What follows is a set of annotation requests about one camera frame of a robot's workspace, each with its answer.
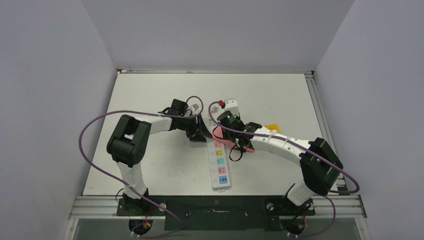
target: yellow block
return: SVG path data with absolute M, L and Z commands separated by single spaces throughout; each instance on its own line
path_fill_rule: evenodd
M 280 128 L 278 127 L 278 124 L 270 124 L 270 125 L 265 125 L 265 128 L 269 129 L 269 130 L 276 130 L 277 133 L 280 133 Z

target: yellow outlet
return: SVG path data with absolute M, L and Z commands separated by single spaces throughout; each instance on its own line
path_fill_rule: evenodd
M 215 150 L 215 155 L 221 157 L 223 155 L 223 151 L 221 149 Z
M 269 129 L 270 131 L 276 130 L 278 134 L 280 133 L 280 128 L 278 127 L 278 124 L 265 125 L 265 128 Z

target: pink outlet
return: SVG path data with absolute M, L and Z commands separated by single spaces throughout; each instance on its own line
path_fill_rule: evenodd
M 221 175 L 221 174 L 226 174 L 227 173 L 227 171 L 226 171 L 226 169 L 225 169 L 225 166 L 220 166 L 220 167 L 218 167 L 218 174 L 219 175 Z
M 218 141 L 215 141 L 215 142 L 214 142 L 214 145 L 215 145 L 215 148 L 216 148 L 216 149 L 222 148 L 222 146 L 223 146 L 223 144 L 222 144 L 222 143 L 220 143 L 220 142 L 218 142 Z

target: white power strip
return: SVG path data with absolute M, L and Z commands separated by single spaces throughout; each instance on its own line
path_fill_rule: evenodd
M 230 187 L 230 173 L 224 145 L 210 138 L 206 139 L 206 144 L 212 188 L 223 189 Z

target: pink object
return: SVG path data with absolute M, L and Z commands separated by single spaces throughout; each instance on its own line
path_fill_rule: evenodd
M 217 127 L 216 129 L 215 129 L 215 131 L 213 131 L 213 134 L 212 134 L 212 138 L 213 138 L 213 140 L 215 140 L 215 141 L 217 141 L 217 142 L 220 142 L 220 143 L 222 143 L 222 144 L 224 144 L 224 145 L 228 145 L 228 146 L 230 146 L 230 147 L 234 147 L 234 145 L 236 145 L 234 142 L 232 142 L 232 141 L 230 141 L 230 140 L 222 140 L 222 139 L 219 139 L 219 138 L 216 138 L 215 136 L 217 136 L 217 137 L 219 137 L 219 138 L 222 138 L 223 137 L 223 130 L 221 129 L 221 127 L 219 126 L 219 127 Z M 255 150 L 253 150 L 253 149 L 251 149 L 251 148 L 248 148 L 248 147 L 244 147 L 244 149 L 247 151 L 247 152 L 249 152 L 249 153 L 253 153 Z

